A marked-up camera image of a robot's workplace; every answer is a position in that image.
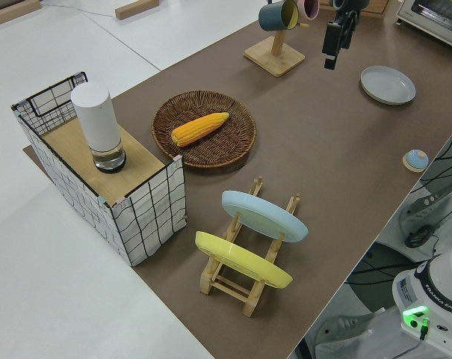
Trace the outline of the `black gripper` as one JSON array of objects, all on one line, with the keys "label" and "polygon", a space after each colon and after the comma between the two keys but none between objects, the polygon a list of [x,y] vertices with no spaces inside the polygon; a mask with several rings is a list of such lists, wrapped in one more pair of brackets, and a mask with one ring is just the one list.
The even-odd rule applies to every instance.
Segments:
[{"label": "black gripper", "polygon": [[335,69],[335,63],[339,52],[340,38],[341,48],[350,48],[350,42],[356,27],[356,11],[351,10],[344,13],[341,15],[340,20],[341,26],[335,22],[328,22],[326,27],[322,53],[325,55],[324,67],[328,70]]}]

